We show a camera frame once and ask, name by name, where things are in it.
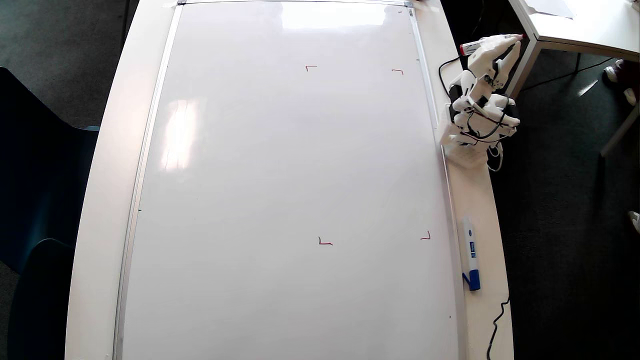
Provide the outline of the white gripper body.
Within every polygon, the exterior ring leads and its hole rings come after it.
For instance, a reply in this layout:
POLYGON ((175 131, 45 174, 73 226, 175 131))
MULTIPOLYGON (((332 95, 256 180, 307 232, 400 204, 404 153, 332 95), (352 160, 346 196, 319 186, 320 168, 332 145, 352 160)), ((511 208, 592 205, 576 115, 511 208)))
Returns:
POLYGON ((499 53, 475 51, 468 60, 468 70, 478 80, 488 84, 493 91, 499 91, 504 87, 504 66, 499 53))

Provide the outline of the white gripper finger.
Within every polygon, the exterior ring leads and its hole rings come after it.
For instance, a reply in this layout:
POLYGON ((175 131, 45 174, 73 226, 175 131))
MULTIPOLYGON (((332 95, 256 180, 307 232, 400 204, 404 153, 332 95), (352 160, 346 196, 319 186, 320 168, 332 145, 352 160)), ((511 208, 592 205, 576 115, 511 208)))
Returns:
POLYGON ((505 57, 497 60, 497 83, 506 84, 509 80, 510 73, 514 65, 521 55, 521 42, 515 42, 513 46, 508 48, 505 57))
POLYGON ((510 46, 521 41, 521 35, 492 35, 480 39, 479 57, 499 57, 510 46))

